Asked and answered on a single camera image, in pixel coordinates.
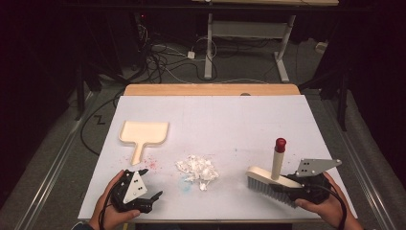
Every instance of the human hand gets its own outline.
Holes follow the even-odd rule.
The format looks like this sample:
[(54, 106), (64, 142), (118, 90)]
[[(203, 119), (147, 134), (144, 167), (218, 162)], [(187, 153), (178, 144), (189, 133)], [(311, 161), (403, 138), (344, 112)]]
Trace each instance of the human hand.
[[(324, 175), (328, 179), (331, 186), (335, 188), (337, 195), (343, 199), (346, 205), (347, 218), (344, 229), (351, 230), (363, 229), (361, 224), (358, 222), (353, 213), (350, 211), (349, 203), (347, 202), (347, 199), (344, 196), (341, 188), (335, 183), (334, 179), (327, 172), (324, 172)], [(333, 195), (330, 195), (328, 199), (321, 204), (314, 204), (305, 199), (296, 199), (295, 203), (299, 207), (309, 212), (318, 214), (325, 222), (327, 222), (328, 224), (330, 224), (335, 228), (338, 228), (338, 226), (340, 225), (340, 221), (343, 218), (343, 210), (340, 201)]]
[[(114, 184), (120, 180), (120, 177), (124, 174), (124, 171), (120, 171), (114, 178), (108, 183), (107, 187), (104, 190), (104, 193), (100, 196), (98, 199), (98, 202), (96, 203), (95, 211), (93, 212), (92, 218), (89, 220), (89, 225), (95, 229), (95, 230), (100, 230), (101, 227), (99, 226), (99, 216), (101, 214), (101, 211), (104, 207), (104, 202), (107, 199), (107, 195), (110, 192), (110, 190), (113, 188)], [(130, 210), (127, 212), (119, 213), (117, 210), (111, 205), (110, 200), (107, 202), (107, 207), (105, 208), (105, 213), (104, 213), (104, 229), (105, 230), (110, 230), (114, 229), (121, 223), (124, 223), (126, 221), (129, 221), (131, 219), (134, 219), (138, 216), (140, 216), (140, 211), (139, 210)]]

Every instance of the white board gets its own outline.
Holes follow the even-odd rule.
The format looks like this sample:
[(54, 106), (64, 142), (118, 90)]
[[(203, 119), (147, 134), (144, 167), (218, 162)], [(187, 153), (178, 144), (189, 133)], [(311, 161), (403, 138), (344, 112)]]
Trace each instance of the white board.
[[(146, 147), (142, 163), (131, 166), (134, 147), (120, 141), (124, 121), (169, 122), (166, 141)], [(90, 219), (97, 199), (119, 170), (149, 169), (147, 196), (164, 193), (142, 221), (283, 221), (319, 219), (247, 187), (246, 170), (271, 171), (277, 138), (286, 140), (281, 174), (294, 173), (302, 158), (331, 159), (304, 96), (122, 96), (79, 219)], [(207, 157), (219, 173), (208, 191), (185, 182), (175, 162)], [(328, 171), (347, 191), (336, 169)]]

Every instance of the paper scrap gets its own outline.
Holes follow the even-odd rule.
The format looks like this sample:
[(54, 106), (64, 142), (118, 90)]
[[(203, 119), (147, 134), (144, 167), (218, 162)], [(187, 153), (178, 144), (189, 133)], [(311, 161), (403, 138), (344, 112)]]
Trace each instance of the paper scrap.
[(198, 180), (201, 191), (207, 191), (209, 183), (219, 177), (210, 160), (195, 155), (188, 156), (188, 160), (176, 162), (176, 167), (189, 175), (185, 181), (193, 183)]

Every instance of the brush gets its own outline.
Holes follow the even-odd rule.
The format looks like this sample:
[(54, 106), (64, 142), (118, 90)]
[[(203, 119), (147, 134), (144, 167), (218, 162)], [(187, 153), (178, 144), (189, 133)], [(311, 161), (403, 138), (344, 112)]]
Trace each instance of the brush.
[(275, 187), (286, 187), (291, 189), (303, 188), (302, 184), (281, 175), (285, 146), (286, 140), (283, 138), (278, 138), (276, 140), (272, 172), (256, 166), (251, 166), (248, 168), (246, 173), (248, 177), (248, 188), (263, 193), (267, 196), (271, 196), (280, 202), (296, 208), (296, 204), (290, 199), (287, 193), (277, 192), (274, 189)]

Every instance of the brush handle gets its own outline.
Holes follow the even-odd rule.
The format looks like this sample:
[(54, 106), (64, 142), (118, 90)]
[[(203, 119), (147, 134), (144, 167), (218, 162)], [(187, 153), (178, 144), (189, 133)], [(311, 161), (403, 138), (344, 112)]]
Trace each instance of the brush handle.
[(286, 140), (278, 138), (274, 149), (274, 161), (272, 162), (271, 179), (278, 180), (281, 174)]

